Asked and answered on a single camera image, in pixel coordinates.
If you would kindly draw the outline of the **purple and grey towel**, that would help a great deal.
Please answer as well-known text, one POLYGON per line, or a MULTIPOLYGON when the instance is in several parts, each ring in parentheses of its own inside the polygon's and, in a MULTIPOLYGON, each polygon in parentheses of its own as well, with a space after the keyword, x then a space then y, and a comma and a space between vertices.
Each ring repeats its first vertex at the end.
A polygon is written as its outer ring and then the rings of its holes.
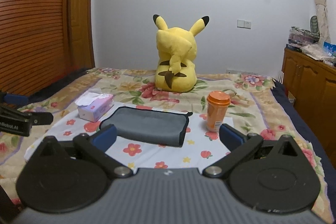
POLYGON ((100 123, 100 129, 113 125, 117 135, 125 139, 182 147, 190 116, 192 112, 171 113, 122 106, 100 123))

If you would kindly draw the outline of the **pink tissue box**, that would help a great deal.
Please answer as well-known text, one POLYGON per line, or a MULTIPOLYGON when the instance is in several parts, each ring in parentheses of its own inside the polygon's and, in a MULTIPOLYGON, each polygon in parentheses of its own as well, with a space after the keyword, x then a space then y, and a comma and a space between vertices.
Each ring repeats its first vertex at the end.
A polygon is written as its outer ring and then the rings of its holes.
POLYGON ((113 94, 86 92, 76 101, 79 118, 89 122, 98 121, 113 105, 113 94))

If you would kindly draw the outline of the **floral bed blanket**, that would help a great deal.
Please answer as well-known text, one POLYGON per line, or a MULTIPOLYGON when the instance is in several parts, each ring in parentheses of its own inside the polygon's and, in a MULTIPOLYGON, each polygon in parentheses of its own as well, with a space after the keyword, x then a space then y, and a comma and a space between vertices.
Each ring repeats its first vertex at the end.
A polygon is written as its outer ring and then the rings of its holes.
POLYGON ((327 167, 323 154, 305 130, 294 124, 293 116, 285 112, 290 102, 274 79, 244 74, 200 75, 192 91, 178 94, 157 90, 152 71, 112 68, 89 70, 56 94, 24 107, 25 111, 51 112, 54 115, 52 125, 33 127, 27 138, 1 134, 1 187, 13 202, 19 202, 15 182, 26 163, 26 150, 61 118, 77 110, 75 100, 89 90, 113 94, 115 107, 130 106, 192 114, 206 114, 206 98, 210 92, 219 90, 227 93, 231 104, 226 113, 226 123, 244 134, 260 134, 267 140, 276 140, 284 134, 294 138, 321 182, 321 191, 313 210, 326 222, 333 222, 327 196, 331 183, 326 181, 327 167))

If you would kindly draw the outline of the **orange plastic cup with lid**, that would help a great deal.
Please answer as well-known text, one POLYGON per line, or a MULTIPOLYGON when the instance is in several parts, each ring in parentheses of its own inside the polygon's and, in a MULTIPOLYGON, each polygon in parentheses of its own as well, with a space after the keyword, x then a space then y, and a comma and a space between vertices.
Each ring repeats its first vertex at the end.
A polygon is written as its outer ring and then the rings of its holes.
POLYGON ((228 106, 231 104, 230 96, 221 91, 212 91, 207 96, 207 128, 218 132, 224 121, 228 106))

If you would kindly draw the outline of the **brown wooden cabinet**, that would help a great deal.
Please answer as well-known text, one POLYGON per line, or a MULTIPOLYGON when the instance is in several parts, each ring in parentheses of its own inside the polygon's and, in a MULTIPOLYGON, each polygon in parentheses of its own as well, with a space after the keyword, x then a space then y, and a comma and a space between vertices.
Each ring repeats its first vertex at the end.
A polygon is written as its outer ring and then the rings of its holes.
POLYGON ((286 48, 282 72, 294 108, 327 151, 335 143, 335 67, 286 48))

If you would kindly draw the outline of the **yellow Pikachu plush toy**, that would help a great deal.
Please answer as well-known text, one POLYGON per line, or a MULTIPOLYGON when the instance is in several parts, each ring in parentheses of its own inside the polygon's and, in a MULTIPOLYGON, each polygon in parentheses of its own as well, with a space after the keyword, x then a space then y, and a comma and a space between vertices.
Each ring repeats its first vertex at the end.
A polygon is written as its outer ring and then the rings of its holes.
POLYGON ((169 28, 163 17, 155 14, 156 45, 159 62, 155 73, 155 86, 166 92, 188 92, 197 83, 194 60, 197 56, 195 36, 205 29, 209 16, 198 19, 189 30, 169 28))

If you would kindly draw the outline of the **brown slatted wardrobe door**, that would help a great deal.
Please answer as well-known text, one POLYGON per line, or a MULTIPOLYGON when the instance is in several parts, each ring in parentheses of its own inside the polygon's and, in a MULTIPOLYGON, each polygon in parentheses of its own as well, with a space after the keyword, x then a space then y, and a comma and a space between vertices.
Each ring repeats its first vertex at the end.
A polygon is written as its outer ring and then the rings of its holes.
POLYGON ((31 95, 70 71, 67 0, 1 0, 1 90, 31 95))

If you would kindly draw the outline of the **clutter pile on cabinet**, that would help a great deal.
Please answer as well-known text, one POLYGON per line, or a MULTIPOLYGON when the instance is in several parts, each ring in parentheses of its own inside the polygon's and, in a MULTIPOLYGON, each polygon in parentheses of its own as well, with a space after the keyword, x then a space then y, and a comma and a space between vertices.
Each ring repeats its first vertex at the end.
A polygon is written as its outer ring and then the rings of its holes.
POLYGON ((335 44, 324 42, 323 47, 319 44, 319 27, 316 16, 310 19, 310 30, 291 27, 286 48, 335 67, 335 44))

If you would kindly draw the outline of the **brown wooden door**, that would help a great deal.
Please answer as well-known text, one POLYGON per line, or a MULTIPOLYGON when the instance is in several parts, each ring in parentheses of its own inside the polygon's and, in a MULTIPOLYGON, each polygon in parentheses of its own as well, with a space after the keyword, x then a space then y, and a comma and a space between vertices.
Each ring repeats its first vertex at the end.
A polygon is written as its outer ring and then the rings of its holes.
POLYGON ((67 11, 72 66, 93 68, 91 0, 67 0, 67 11))

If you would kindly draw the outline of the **white wall switch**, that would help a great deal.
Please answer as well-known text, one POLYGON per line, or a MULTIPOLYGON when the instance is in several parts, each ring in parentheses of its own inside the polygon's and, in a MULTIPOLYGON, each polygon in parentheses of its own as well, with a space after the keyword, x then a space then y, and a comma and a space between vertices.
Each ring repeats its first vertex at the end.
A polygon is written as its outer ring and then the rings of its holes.
POLYGON ((251 29, 251 22, 246 20, 237 20, 237 28, 251 29))

